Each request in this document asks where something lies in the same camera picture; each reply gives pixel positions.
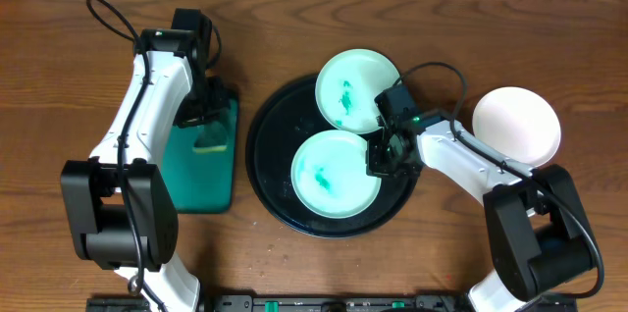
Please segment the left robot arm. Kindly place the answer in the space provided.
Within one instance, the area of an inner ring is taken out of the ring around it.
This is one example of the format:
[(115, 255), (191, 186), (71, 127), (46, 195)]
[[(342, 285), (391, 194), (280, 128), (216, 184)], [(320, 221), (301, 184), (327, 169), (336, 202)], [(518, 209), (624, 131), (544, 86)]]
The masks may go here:
[(212, 27), (148, 29), (135, 40), (131, 84), (111, 126), (60, 184), (80, 259), (123, 277), (148, 311), (200, 311), (201, 281), (177, 253), (179, 214), (226, 211), (238, 101), (206, 72)]

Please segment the green yellow sponge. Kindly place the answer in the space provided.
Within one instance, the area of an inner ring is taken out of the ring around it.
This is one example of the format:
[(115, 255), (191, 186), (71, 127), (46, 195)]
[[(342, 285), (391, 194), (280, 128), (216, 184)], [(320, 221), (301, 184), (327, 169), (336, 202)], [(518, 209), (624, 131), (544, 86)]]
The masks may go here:
[(223, 152), (228, 147), (228, 131), (220, 121), (212, 121), (197, 128), (192, 150), (196, 153)]

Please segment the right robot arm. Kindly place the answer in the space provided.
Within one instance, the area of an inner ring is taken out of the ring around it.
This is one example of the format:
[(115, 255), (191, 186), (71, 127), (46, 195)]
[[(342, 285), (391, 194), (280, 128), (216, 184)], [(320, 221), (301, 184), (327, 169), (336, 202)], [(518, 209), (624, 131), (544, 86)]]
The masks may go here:
[[(428, 167), (484, 207), (493, 270), (467, 294), (475, 311), (523, 311), (545, 296), (591, 297), (604, 279), (602, 255), (569, 173), (536, 169), (494, 151), (460, 122), (440, 114), (391, 116), (367, 143), (367, 173), (417, 178)], [(597, 272), (584, 293), (554, 288)]]

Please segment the white plate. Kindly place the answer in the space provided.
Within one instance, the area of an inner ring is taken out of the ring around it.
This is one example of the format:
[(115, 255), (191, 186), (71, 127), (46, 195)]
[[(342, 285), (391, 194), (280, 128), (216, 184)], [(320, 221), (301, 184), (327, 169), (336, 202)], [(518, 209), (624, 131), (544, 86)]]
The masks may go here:
[(561, 126), (539, 94), (516, 86), (494, 89), (477, 103), (472, 116), (476, 138), (518, 162), (543, 166), (556, 154)]

